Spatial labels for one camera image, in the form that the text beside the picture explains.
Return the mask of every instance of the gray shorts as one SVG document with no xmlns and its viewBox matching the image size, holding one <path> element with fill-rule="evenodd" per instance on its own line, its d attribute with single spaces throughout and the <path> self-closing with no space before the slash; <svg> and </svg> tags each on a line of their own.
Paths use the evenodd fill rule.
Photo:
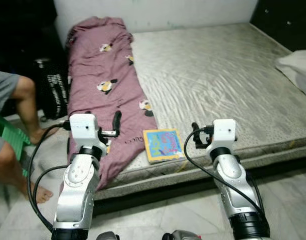
<svg viewBox="0 0 306 240">
<path fill-rule="evenodd" d="M 18 81 L 19 75 L 11 74 L 7 72 L 0 71 L 0 111 L 2 110 L 5 102 L 10 98 L 11 94 L 14 92 Z M 0 151 L 4 144 L 4 140 L 0 137 Z"/>
</svg>

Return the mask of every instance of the foot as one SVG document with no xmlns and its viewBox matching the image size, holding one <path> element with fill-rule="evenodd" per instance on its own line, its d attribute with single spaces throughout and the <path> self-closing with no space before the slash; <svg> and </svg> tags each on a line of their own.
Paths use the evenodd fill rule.
<svg viewBox="0 0 306 240">
<path fill-rule="evenodd" d="M 31 142 L 32 144 L 34 144 L 34 145 L 35 145 L 35 144 L 38 144 L 38 142 L 41 140 L 42 135 L 45 133 L 46 130 L 47 130 L 46 128 L 44 128 L 44 129 L 40 128 L 39 130 L 37 130 L 37 131 L 31 133 L 31 134 L 29 135 L 29 140 L 30 140 L 30 142 Z M 58 127 L 53 128 L 51 131 L 48 132 L 48 134 L 46 135 L 46 137 L 48 138 L 49 136 L 55 134 L 58 130 L 59 130 Z"/>
<path fill-rule="evenodd" d="M 33 194 L 34 186 L 35 186 L 35 184 L 33 182 L 31 182 L 32 194 Z M 29 199 L 26 184 L 25 184 L 25 187 L 23 187 L 23 189 L 22 189 L 22 193 L 24 194 L 26 199 Z M 48 200 L 50 200 L 50 198 L 52 196 L 53 196 L 53 192 L 45 189 L 44 187 L 39 186 L 37 188 L 37 192 L 36 192 L 36 202 L 38 204 L 43 204 L 43 203 L 47 202 Z"/>
</svg>

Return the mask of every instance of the person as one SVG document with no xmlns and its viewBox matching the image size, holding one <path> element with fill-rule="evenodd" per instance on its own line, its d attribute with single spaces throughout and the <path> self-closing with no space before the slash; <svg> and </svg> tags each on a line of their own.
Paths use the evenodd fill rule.
<svg viewBox="0 0 306 240">
<path fill-rule="evenodd" d="M 46 129 L 42 129 L 36 107 L 35 83 L 28 77 L 0 71 L 0 111 L 7 99 L 16 100 L 16 111 L 23 122 L 32 144 L 37 144 Z M 50 131 L 49 136 L 57 129 Z M 27 179 L 22 175 L 22 167 L 16 159 L 12 146 L 0 137 L 0 183 L 15 186 L 28 198 Z M 53 193 L 39 187 L 37 203 L 45 203 Z"/>
</svg>

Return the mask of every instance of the book cover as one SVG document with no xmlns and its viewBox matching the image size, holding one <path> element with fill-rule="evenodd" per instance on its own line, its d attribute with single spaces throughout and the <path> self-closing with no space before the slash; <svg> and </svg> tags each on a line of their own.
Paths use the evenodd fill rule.
<svg viewBox="0 0 306 240">
<path fill-rule="evenodd" d="M 143 136 L 150 163 L 177 160 L 185 157 L 177 129 L 144 130 Z"/>
</svg>

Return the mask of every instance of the purple blanket with penguin print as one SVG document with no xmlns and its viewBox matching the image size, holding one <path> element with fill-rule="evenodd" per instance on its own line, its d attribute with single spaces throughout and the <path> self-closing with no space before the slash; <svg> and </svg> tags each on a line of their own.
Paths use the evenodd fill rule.
<svg viewBox="0 0 306 240">
<path fill-rule="evenodd" d="M 91 17 L 75 25 L 66 41 L 69 116 L 91 111 L 103 130 L 111 130 L 115 112 L 122 112 L 120 135 L 112 139 L 109 154 L 100 161 L 97 189 L 104 188 L 145 149 L 143 130 L 157 128 L 133 65 L 132 40 L 122 19 Z M 76 151 L 71 137 L 68 159 Z"/>
</svg>

